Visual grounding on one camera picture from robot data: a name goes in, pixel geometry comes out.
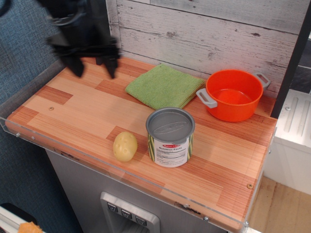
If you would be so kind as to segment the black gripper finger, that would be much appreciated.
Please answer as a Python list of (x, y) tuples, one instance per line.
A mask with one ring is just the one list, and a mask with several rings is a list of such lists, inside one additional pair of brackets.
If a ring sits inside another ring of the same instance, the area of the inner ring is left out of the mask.
[(102, 58), (103, 64), (105, 65), (112, 79), (115, 78), (115, 72), (116, 72), (116, 69), (118, 68), (118, 60), (119, 60), (119, 57), (103, 57)]
[(81, 78), (84, 72), (84, 65), (77, 57), (60, 57), (62, 63), (77, 77)]

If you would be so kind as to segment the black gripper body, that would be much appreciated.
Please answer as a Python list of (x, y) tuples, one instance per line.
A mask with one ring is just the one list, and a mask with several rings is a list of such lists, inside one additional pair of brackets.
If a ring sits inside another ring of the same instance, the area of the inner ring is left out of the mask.
[(59, 57), (120, 57), (117, 42), (109, 28), (96, 22), (56, 24), (60, 32), (47, 39)]

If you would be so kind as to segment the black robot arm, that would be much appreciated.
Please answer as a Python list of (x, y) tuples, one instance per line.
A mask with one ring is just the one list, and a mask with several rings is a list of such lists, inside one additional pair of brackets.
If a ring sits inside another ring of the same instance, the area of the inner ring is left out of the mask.
[(53, 53), (77, 77), (84, 72), (81, 61), (93, 57), (115, 77), (120, 57), (117, 40), (110, 33), (104, 0), (41, 0), (51, 24), (59, 33), (47, 39)]

